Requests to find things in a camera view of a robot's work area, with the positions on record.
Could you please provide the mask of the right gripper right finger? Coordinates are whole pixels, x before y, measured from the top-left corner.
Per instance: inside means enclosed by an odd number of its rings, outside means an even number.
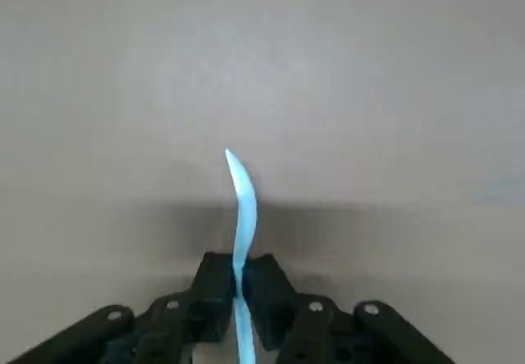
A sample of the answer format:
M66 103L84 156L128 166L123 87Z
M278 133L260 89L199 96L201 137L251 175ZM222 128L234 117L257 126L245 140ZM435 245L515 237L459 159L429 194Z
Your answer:
M327 296L300 293L271 254L247 261L243 294L262 346L278 363L452 361L387 303L363 301L345 312Z

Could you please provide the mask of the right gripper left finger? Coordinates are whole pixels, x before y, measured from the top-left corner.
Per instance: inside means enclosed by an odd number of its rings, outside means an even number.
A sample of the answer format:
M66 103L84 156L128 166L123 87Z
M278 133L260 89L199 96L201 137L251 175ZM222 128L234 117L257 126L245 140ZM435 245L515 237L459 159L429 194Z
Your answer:
M207 252L189 288L156 298L136 315L112 304L91 312L14 363L191 363L199 343L220 343L230 324L231 255Z

